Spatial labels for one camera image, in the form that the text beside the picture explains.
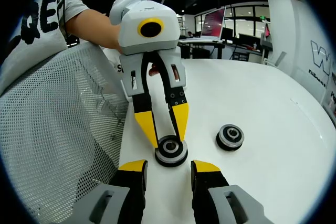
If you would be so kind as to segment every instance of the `white wall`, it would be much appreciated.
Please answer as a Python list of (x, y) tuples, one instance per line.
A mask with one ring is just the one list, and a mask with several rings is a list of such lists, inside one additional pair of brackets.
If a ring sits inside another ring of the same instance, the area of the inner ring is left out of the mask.
[(184, 27), (186, 27), (186, 32), (191, 31), (193, 34), (195, 33), (195, 16), (185, 14), (183, 15)]
[(268, 4), (273, 43), (273, 52), (270, 52), (268, 59), (275, 63), (285, 52), (278, 68), (322, 103), (334, 58), (323, 28), (311, 8), (303, 2), (268, 0)]

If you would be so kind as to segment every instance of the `person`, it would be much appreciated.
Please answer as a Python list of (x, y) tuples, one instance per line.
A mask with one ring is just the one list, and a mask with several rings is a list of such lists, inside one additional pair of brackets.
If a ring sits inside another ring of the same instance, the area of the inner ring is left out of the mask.
[(8, 42), (0, 68), (0, 96), (29, 68), (67, 49), (68, 34), (121, 52), (119, 30), (120, 25), (112, 25), (81, 0), (34, 0)]

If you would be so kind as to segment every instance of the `hand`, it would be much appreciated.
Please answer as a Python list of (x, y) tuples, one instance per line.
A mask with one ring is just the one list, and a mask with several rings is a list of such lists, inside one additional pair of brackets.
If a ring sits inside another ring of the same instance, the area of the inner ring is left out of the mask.
[[(148, 72), (149, 76), (154, 76), (154, 75), (156, 75), (158, 73), (159, 73), (159, 71), (158, 71), (156, 65), (152, 64), (152, 68)], [(178, 73), (178, 71), (176, 69), (174, 69), (174, 75), (175, 75), (175, 80), (179, 80), (180, 79), (180, 77), (178, 76), (179, 73)]]

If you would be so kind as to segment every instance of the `black and silver disc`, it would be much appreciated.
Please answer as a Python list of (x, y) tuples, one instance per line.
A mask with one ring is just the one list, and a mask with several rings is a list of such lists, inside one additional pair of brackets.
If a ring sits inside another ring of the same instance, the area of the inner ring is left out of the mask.
[(187, 144), (180, 142), (177, 136), (168, 135), (159, 140), (159, 147), (155, 149), (156, 161), (165, 167), (181, 165), (188, 156)]
[(244, 134), (238, 126), (226, 124), (220, 128), (216, 141), (220, 148), (226, 151), (235, 151), (243, 144)]

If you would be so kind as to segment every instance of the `white table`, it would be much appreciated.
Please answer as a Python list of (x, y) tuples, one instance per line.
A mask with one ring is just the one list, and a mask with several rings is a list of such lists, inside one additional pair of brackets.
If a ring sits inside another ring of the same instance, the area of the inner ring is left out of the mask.
[[(195, 223), (191, 207), (193, 159), (218, 166), (263, 204), (274, 223), (298, 223), (323, 191), (335, 157), (336, 130), (320, 104), (276, 68), (229, 60), (185, 60), (189, 119), (188, 158), (165, 168), (134, 119), (130, 103), (120, 165), (148, 160), (142, 223)], [(174, 133), (160, 76), (148, 77), (158, 137)], [(235, 152), (220, 149), (216, 134), (236, 124), (245, 135)]]

